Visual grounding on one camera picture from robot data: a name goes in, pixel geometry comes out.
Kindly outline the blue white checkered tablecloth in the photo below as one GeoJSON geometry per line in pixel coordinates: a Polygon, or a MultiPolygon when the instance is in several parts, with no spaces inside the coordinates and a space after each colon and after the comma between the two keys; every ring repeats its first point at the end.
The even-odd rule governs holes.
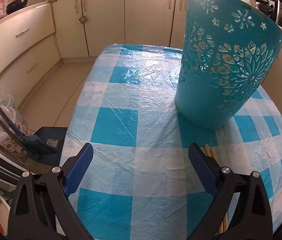
{"type": "Polygon", "coordinates": [[[179,49],[114,44],[96,59],[76,102],[61,162],[89,142],[94,156],[70,202],[96,239],[185,239],[209,207],[188,158],[193,142],[234,172],[258,171],[273,226],[282,223],[282,116],[263,88],[222,128],[175,106],[179,49]]]}

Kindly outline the teal perforated plastic basket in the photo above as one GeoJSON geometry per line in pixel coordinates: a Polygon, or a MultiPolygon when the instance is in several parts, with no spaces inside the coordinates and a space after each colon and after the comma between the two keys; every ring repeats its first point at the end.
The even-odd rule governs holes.
{"type": "Polygon", "coordinates": [[[241,0],[187,0],[175,103],[194,125],[218,129],[257,90],[282,48],[282,30],[241,0]]]}

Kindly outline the wooden chopstick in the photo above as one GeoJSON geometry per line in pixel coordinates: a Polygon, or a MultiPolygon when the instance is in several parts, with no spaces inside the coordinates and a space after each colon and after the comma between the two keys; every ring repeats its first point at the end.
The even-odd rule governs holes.
{"type": "Polygon", "coordinates": [[[217,159],[217,155],[216,155],[216,151],[215,151],[215,148],[211,148],[210,149],[210,153],[212,155],[212,158],[219,164],[219,161],[217,159]]]}
{"type": "Polygon", "coordinates": [[[211,154],[209,145],[208,145],[208,144],[205,144],[204,147],[205,147],[207,156],[208,156],[208,157],[212,157],[212,154],[211,154]]]}
{"type": "Polygon", "coordinates": [[[223,232],[225,232],[228,229],[228,215],[225,214],[225,217],[223,219],[223,222],[221,223],[218,233],[221,234],[223,232]]]}

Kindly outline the black frying pan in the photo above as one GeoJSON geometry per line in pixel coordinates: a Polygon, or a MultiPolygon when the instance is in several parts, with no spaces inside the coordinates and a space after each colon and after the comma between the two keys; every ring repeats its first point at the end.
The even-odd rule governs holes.
{"type": "Polygon", "coordinates": [[[9,3],[6,7],[6,14],[12,14],[18,10],[24,9],[28,3],[28,0],[15,0],[9,3]]]}

